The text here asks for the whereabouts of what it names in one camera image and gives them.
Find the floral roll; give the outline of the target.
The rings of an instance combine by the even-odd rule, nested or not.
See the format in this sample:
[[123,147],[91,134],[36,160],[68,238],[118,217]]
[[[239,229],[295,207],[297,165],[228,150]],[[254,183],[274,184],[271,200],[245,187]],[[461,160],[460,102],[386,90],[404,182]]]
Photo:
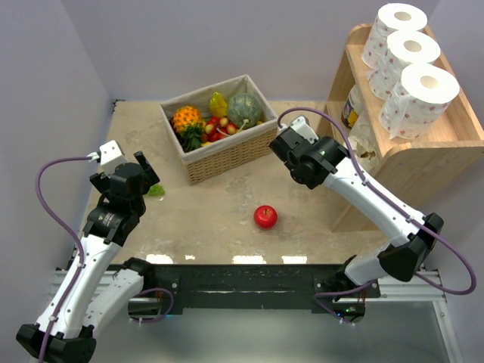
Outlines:
[[389,34],[376,65],[367,71],[370,91],[385,101],[408,65],[433,64],[440,54],[437,41],[422,32],[398,30]]
[[374,69],[383,54],[387,38],[398,30],[421,31],[427,25],[427,15],[419,8],[404,3],[382,6],[375,18],[361,55],[363,62]]
[[379,113],[389,138],[416,140],[429,132],[461,90],[456,78],[432,64],[410,64]]

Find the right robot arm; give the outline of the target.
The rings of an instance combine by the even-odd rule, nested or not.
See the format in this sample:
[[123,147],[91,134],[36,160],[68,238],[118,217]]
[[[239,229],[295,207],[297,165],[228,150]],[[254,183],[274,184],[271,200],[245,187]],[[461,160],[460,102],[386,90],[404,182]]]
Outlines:
[[359,175],[348,150],[331,137],[318,138],[307,129],[285,129],[269,145],[290,170],[293,180],[313,189],[324,185],[347,199],[387,237],[387,245],[373,253],[352,258],[337,278],[338,291],[347,297],[364,284],[387,275],[408,282],[435,245],[427,232],[442,229],[443,220],[405,206],[370,175]]

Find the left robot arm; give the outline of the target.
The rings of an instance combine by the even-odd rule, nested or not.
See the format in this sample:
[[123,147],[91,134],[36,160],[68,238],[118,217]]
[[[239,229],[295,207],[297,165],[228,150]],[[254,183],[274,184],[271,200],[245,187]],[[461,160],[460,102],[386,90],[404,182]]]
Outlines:
[[88,214],[78,253],[52,301],[34,324],[24,324],[17,342],[40,362],[88,362],[98,338],[131,296],[150,296],[157,279],[140,260],[121,268],[106,290],[97,293],[113,258],[146,211],[144,196],[159,177],[143,152],[129,162],[117,147],[97,152],[103,171],[90,182],[100,192]]

